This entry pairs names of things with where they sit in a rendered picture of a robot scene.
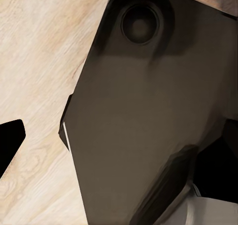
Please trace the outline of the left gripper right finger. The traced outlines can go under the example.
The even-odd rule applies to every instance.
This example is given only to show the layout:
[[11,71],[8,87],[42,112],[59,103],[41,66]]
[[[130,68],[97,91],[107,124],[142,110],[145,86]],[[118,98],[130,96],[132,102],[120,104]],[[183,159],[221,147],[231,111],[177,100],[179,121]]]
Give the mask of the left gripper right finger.
[[222,136],[238,159],[238,121],[227,119]]

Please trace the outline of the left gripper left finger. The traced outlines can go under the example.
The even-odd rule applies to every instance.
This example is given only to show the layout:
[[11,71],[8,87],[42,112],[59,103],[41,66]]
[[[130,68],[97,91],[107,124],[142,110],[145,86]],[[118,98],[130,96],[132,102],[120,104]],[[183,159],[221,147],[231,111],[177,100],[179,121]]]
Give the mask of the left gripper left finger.
[[0,124],[0,177],[26,138],[21,119]]

